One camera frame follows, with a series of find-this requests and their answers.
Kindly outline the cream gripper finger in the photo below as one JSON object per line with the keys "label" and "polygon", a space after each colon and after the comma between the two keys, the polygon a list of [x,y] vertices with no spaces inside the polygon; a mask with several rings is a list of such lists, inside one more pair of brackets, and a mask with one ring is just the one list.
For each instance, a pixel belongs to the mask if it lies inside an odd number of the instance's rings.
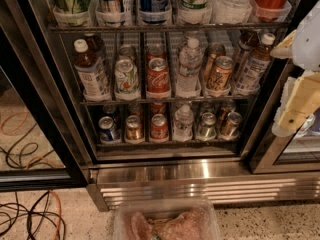
{"label": "cream gripper finger", "polygon": [[296,31],[293,30],[279,44],[272,48],[270,55],[278,59],[288,59],[293,55],[292,46]]}
{"label": "cream gripper finger", "polygon": [[305,71],[298,78],[289,77],[283,87],[272,133],[277,137],[295,134],[319,107],[320,72]]}

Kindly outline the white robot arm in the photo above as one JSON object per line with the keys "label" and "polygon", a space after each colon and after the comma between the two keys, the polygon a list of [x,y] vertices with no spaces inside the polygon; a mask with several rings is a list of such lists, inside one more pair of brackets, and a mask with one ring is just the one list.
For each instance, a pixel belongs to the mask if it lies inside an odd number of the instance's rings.
{"label": "white robot arm", "polygon": [[288,137],[320,107],[320,1],[297,29],[272,49],[271,56],[291,59],[304,70],[300,77],[286,81],[272,125],[274,135]]}

